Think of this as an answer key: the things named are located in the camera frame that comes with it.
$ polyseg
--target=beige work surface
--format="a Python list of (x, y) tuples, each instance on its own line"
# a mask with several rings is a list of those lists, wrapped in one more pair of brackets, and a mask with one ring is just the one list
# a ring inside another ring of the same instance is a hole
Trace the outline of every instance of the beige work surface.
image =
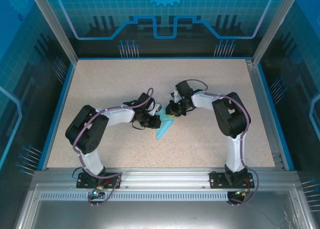
[[(120, 106), (154, 88), (153, 98), (166, 107), (175, 85), (199, 79), (209, 93), (238, 93), (251, 116), (245, 140), (245, 160), (252, 167), (274, 167), (265, 128), (244, 59), (136, 59), (79, 60), (71, 82), (51, 155), (49, 168), (81, 166), (65, 132), (84, 105)], [(203, 85), (191, 82), (191, 87)], [(131, 123), (107, 128), (98, 147), (108, 168), (223, 167), (227, 160), (226, 137), (212, 111), (197, 108), (175, 119), (156, 140), (156, 130), (136, 130)]]

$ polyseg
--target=enclosure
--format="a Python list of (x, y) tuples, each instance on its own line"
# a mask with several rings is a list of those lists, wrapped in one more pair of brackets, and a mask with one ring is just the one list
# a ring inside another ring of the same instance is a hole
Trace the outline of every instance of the enclosure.
[[(318, 228), (318, 0), (0, 0), (0, 8), (3, 228)], [(230, 203), (238, 187), (213, 188), (229, 145), (215, 113), (194, 108), (162, 115), (160, 129), (108, 127), (98, 154), (107, 173), (123, 174), (91, 208), (65, 135), (82, 107), (98, 112), (153, 88), (165, 109), (188, 79), (205, 82), (206, 93), (236, 92), (250, 115), (243, 155), (258, 174), (250, 203)]]

